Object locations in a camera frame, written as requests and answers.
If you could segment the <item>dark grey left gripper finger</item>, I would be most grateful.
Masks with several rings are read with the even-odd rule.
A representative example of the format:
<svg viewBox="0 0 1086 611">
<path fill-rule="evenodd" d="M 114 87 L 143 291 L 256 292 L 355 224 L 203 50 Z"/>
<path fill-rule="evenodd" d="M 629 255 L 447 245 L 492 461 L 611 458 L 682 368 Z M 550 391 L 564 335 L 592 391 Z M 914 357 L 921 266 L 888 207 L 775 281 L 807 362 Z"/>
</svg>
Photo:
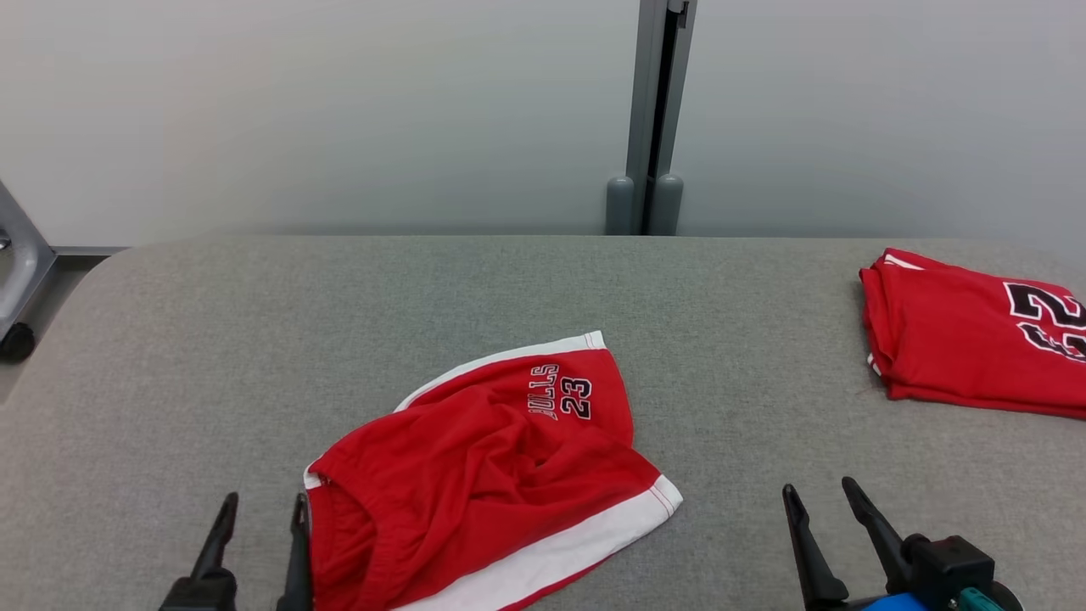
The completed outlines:
<svg viewBox="0 0 1086 611">
<path fill-rule="evenodd" d="M 212 581 L 225 581 L 231 588 L 237 587 L 237 580 L 233 572 L 226 569 L 224 561 L 227 545 L 232 540 L 233 525 L 239 510 L 239 494 L 233 491 L 225 496 L 220 504 L 220 511 L 210 527 L 209 534 L 202 546 L 201 552 L 190 574 L 191 583 L 199 586 L 206 586 Z"/>
<path fill-rule="evenodd" d="M 291 548 L 285 580 L 283 610 L 313 610 L 314 589 L 311 576 L 310 499 L 299 492 L 290 526 Z"/>
</svg>

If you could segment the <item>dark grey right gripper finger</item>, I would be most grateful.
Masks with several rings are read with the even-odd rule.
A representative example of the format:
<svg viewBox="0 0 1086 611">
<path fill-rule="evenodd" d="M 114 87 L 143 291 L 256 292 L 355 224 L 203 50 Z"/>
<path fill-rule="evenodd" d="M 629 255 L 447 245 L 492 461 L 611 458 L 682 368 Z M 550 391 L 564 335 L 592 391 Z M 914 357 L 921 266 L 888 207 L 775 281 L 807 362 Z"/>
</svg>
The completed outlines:
<svg viewBox="0 0 1086 611">
<path fill-rule="evenodd" d="M 849 591 L 831 572 L 825 556 L 815 540 L 809 513 L 798 491 L 792 484 L 784 485 L 782 500 L 787 515 L 792 557 L 798 569 L 804 610 L 845 610 Z"/>
<path fill-rule="evenodd" d="M 882 571 L 886 576 L 886 591 L 898 595 L 908 591 L 910 585 L 910 564 L 901 553 L 902 538 L 892 527 L 888 519 L 879 511 L 866 491 L 854 478 L 842 478 L 842 491 L 853 509 L 853 515 L 866 527 L 874 552 L 876 552 Z"/>
</svg>

